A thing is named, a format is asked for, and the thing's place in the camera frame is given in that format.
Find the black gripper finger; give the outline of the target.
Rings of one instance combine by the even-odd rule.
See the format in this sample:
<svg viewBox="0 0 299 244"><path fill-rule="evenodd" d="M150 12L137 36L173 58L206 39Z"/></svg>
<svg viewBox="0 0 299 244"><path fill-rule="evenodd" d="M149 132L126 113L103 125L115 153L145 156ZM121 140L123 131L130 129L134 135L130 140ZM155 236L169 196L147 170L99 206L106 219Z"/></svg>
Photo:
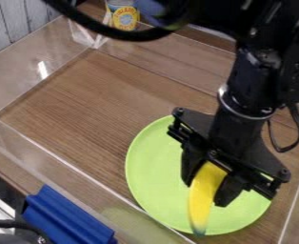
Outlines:
<svg viewBox="0 0 299 244"><path fill-rule="evenodd" d="M179 176L183 184L190 186L197 171L206 160L206 150L191 144L183 144L181 149Z"/></svg>
<svg viewBox="0 0 299 244"><path fill-rule="evenodd" d="M214 195L214 205L217 207L225 208L231 201L239 196L242 191L250 190L250 183L248 182L246 178L234 173L229 173L217 189Z"/></svg>

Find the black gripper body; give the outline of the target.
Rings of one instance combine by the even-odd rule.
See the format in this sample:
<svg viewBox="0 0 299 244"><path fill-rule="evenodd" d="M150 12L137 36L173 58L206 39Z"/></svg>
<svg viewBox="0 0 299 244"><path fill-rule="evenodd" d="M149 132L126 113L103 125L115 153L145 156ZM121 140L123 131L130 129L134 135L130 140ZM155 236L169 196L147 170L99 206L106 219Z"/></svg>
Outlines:
<svg viewBox="0 0 299 244"><path fill-rule="evenodd" d="M226 175L242 175L250 183L250 191L273 198L290 179L290 171L264 144L264 122L239 118L223 108L210 115L175 107L171 116L167 135L179 147L191 144L203 148L205 162L211 162Z"/></svg>

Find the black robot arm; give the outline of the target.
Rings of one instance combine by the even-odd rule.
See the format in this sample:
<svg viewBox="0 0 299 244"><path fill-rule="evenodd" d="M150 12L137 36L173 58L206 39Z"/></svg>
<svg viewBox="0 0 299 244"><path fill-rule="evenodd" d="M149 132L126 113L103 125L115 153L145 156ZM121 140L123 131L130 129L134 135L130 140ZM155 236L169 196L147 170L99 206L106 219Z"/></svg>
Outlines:
<svg viewBox="0 0 299 244"><path fill-rule="evenodd" d="M266 149L261 129L286 108L299 135L299 0L157 0L153 13L167 30L195 22L235 40L217 112L177 107L169 136L179 142L181 179L190 186L201 166L226 172L211 200L225 207L241 192L270 199L290 172Z"/></svg>

